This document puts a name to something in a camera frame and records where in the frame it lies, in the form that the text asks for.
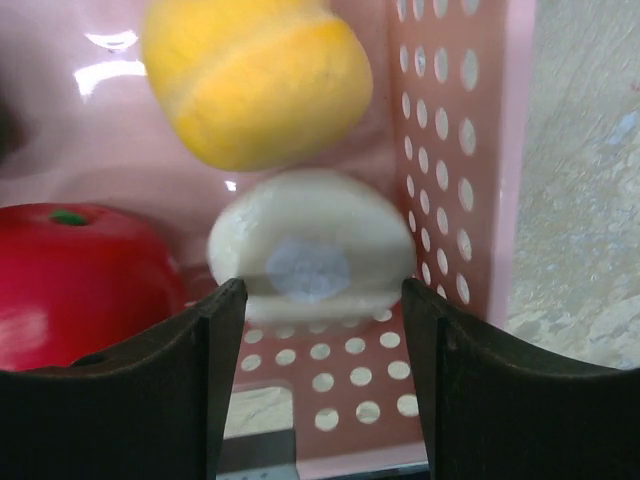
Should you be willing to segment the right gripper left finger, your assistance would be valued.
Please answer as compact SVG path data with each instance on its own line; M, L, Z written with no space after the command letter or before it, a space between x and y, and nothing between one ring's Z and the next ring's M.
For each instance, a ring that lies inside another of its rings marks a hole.
M212 479L243 337L238 279L72 365L1 375L5 479Z

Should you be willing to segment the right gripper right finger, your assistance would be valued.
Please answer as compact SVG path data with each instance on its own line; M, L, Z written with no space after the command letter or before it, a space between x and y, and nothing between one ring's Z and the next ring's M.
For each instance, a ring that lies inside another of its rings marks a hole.
M408 279L402 313L435 479L635 479L639 373L564 357Z

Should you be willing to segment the white mushroom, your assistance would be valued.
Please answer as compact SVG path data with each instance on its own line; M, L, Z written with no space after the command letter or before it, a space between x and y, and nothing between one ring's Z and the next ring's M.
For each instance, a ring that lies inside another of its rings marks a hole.
M215 281L241 279L255 324L343 322L396 304L415 245L379 191L331 170L274 176L229 204L212 226Z

